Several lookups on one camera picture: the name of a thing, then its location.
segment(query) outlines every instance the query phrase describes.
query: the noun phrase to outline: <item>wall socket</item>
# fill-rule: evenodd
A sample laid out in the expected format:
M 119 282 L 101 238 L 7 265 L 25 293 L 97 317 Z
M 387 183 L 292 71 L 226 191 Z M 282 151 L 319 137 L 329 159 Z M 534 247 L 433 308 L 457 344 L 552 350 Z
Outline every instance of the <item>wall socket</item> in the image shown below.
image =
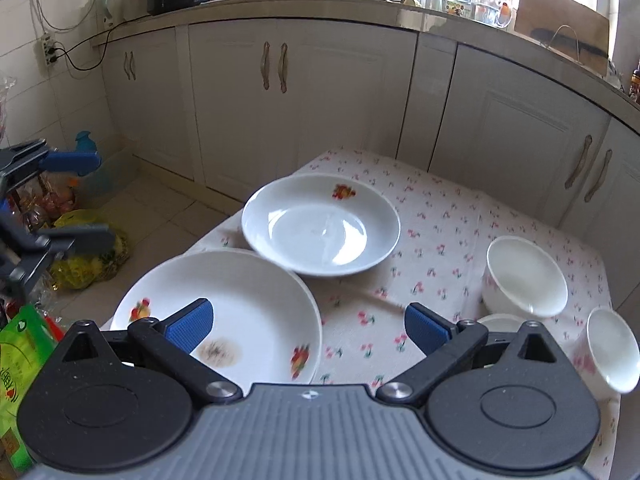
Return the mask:
M 42 55 L 44 56 L 44 63 L 46 66 L 53 65 L 58 60 L 58 54 L 56 51 L 56 38 L 53 37 L 51 32 L 45 32 L 38 39 L 40 47 L 42 48 Z

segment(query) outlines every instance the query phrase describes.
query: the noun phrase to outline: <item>plate rim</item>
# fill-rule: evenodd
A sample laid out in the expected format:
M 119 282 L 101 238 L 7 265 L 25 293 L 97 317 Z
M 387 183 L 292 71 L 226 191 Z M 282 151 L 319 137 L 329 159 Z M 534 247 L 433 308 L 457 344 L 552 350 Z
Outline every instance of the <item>plate rim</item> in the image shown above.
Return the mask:
M 172 263 L 174 260 L 181 260 L 184 258 L 189 258 L 191 256 L 197 256 L 198 254 L 203 254 L 203 253 L 235 253 L 235 254 L 240 254 L 240 255 L 244 255 L 244 256 L 250 256 L 252 258 L 255 258 L 257 260 L 260 260 L 261 262 L 270 265 L 270 266 L 274 266 L 277 269 L 279 269 L 280 271 L 284 272 L 285 274 L 287 274 L 289 277 L 293 278 L 293 280 L 296 282 L 296 284 L 302 289 L 302 291 L 306 294 L 307 298 L 309 299 L 311 305 L 313 306 L 313 312 L 316 314 L 316 328 L 318 330 L 318 355 L 316 356 L 315 362 L 313 363 L 313 367 L 312 367 L 312 373 L 309 377 L 308 381 L 301 381 L 299 383 L 279 383 L 279 384 L 311 384 L 314 377 L 316 376 L 316 373 L 318 372 L 318 368 L 320 367 L 320 361 L 321 361 L 321 357 L 322 357 L 322 348 L 323 348 L 323 330 L 322 330 L 322 318 L 320 316 L 320 310 L 318 309 L 318 302 L 316 301 L 316 298 L 314 297 L 314 295 L 311 293 L 311 290 L 308 288 L 308 286 L 306 286 L 306 283 L 304 281 L 302 281 L 302 279 L 295 273 L 292 272 L 289 269 L 285 269 L 284 267 L 277 265 L 276 263 L 272 262 L 271 260 L 268 260 L 267 258 L 263 258 L 262 256 L 260 256 L 260 254 L 258 254 L 255 251 L 250 251 L 247 249 L 238 249 L 238 248 L 211 248 L 211 249 L 206 249 L 204 251 L 197 251 L 197 252 L 193 252 L 193 253 L 182 253 L 182 254 L 178 254 L 176 256 L 174 256 L 173 258 L 170 258 L 168 260 L 165 260 L 164 262 L 162 262 L 161 264 L 155 266 L 153 269 L 148 270 L 143 276 L 141 276 L 136 283 L 134 283 L 133 285 L 131 285 L 129 287 L 129 290 L 125 293 L 125 295 L 123 296 L 123 298 L 120 300 L 120 303 L 118 304 L 118 307 L 116 308 L 116 311 L 113 313 L 113 317 L 111 319 L 111 324 L 109 326 L 109 330 L 126 330 L 126 327 L 124 329 L 118 329 L 118 328 L 114 328 L 114 323 L 115 323 L 115 317 L 116 314 L 118 312 L 118 309 L 120 308 L 121 305 L 123 305 L 123 302 L 125 300 L 125 298 L 129 295 L 130 291 L 132 291 L 132 289 L 142 280 L 144 280 L 149 274 L 151 274 L 152 272 L 154 272 L 156 269 L 159 269 L 162 266 L 165 266 L 169 263 Z
M 396 221 L 398 223 L 398 236 L 396 236 L 396 240 L 394 241 L 394 243 L 391 245 L 390 249 L 383 255 L 380 256 L 379 258 L 377 258 L 376 260 L 372 260 L 371 263 L 367 264 L 367 265 L 363 265 L 363 266 L 359 266 L 355 269 L 351 269 L 348 272 L 344 272 L 344 271 L 327 271 L 327 272 L 314 272 L 312 274 L 306 272 L 303 269 L 297 268 L 295 266 L 288 266 L 286 264 L 284 264 L 281 261 L 275 260 L 273 258 L 269 258 L 268 256 L 266 256 L 262 251 L 258 250 L 254 244 L 252 243 L 252 241 L 250 240 L 250 238 L 247 236 L 246 234 L 246 208 L 247 206 L 255 199 L 255 197 L 258 195 L 258 193 L 260 193 L 262 190 L 270 187 L 270 186 L 274 186 L 279 182 L 282 182 L 284 180 L 301 180 L 303 178 L 317 178 L 317 177 L 328 177 L 328 178 L 333 178 L 333 179 L 337 179 L 340 181 L 344 181 L 344 182 L 352 182 L 354 183 L 356 186 L 362 186 L 365 187 L 369 190 L 372 190 L 376 195 L 378 195 L 391 209 L 391 211 L 394 212 L 394 215 L 396 217 Z M 262 186 L 260 189 L 258 189 L 255 193 L 253 193 L 251 195 L 251 197 L 249 198 L 249 200 L 246 201 L 246 204 L 244 204 L 244 207 L 242 208 L 242 218 L 241 218 L 241 222 L 240 222 L 241 228 L 242 228 L 242 236 L 244 237 L 244 239 L 246 240 L 246 242 L 250 245 L 250 247 L 252 248 L 252 250 L 255 251 L 255 253 L 259 254 L 260 257 L 262 257 L 263 259 L 267 260 L 268 262 L 271 262 L 285 270 L 288 270 L 290 272 L 294 272 L 297 274 L 301 274 L 303 276 L 309 276 L 311 278 L 340 278 L 341 276 L 352 276 L 354 274 L 357 274 L 359 272 L 364 272 L 365 270 L 369 270 L 373 267 L 375 267 L 377 264 L 379 264 L 380 262 L 382 262 L 383 260 L 385 260 L 396 248 L 396 246 L 398 245 L 398 242 L 400 241 L 400 235 L 402 234 L 402 222 L 400 221 L 400 214 L 398 213 L 398 211 L 396 210 L 395 206 L 392 204 L 391 200 L 389 200 L 386 196 L 384 196 L 382 193 L 380 193 L 376 188 L 374 188 L 373 186 L 369 186 L 368 184 L 365 184 L 364 182 L 361 182 L 359 180 L 353 180 L 352 178 L 348 178 L 348 177 L 344 177 L 344 176 L 340 176 L 340 175 L 336 175 L 333 173 L 294 173 L 288 176 L 284 176 L 282 178 L 278 178 L 276 180 L 271 181 L 268 184 L 265 184 L 264 186 Z

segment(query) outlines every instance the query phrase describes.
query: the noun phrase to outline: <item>blue plastic object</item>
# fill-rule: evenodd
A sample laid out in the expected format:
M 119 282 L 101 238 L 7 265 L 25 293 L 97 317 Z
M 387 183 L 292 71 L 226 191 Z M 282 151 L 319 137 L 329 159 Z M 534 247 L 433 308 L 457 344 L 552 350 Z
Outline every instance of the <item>blue plastic object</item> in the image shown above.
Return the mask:
M 455 325 L 440 316 L 427 316 L 426 309 L 410 304 L 404 311 L 404 330 L 416 346 L 426 355 L 432 354 L 453 336 Z
M 164 326 L 164 337 L 190 354 L 213 328 L 213 306 L 209 300 L 200 298 L 186 309 L 190 309 L 186 314 L 178 312 L 179 319 L 173 320 L 171 316 L 161 324 Z
M 40 163 L 40 169 L 60 173 L 69 171 L 84 176 L 97 170 L 102 159 L 97 152 L 49 152 Z
M 91 132 L 83 130 L 76 135 L 76 152 L 97 152 L 98 146 L 95 145 L 94 140 L 89 137 Z

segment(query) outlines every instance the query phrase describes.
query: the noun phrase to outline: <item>wooden cutting board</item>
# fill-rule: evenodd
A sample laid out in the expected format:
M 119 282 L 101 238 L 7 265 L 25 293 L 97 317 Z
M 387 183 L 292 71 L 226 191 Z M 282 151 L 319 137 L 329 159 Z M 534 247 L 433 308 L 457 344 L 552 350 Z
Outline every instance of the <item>wooden cutting board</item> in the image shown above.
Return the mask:
M 607 75 L 609 20 L 574 0 L 520 0 L 514 30 L 549 44 L 561 25 L 578 36 L 580 62 Z M 577 60 L 575 36 L 568 28 L 558 32 L 551 48 Z

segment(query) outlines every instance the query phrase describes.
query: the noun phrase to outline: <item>cherry print tablecloth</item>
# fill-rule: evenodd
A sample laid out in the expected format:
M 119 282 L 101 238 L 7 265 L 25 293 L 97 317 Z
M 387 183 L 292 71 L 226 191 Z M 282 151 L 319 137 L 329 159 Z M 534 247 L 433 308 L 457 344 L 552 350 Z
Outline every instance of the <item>cherry print tablecloth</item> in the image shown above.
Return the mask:
M 590 311 L 610 306 L 604 265 L 597 252 L 553 228 L 477 192 L 390 158 L 348 150 L 328 151 L 299 173 L 336 173 L 365 182 L 388 197 L 401 219 L 396 250 L 375 268 L 340 280 L 305 278 L 323 325 L 323 356 L 316 383 L 367 383 L 375 390 L 416 364 L 423 354 L 407 339 L 402 307 L 419 301 L 456 322 L 487 314 L 481 278 L 489 243 L 501 235 L 534 241 L 566 276 L 564 312 L 545 322 L 568 350 Z M 190 251 L 249 248 L 241 213 L 220 224 Z M 602 427 L 586 463 L 598 480 L 609 477 L 620 400 L 600 406 Z

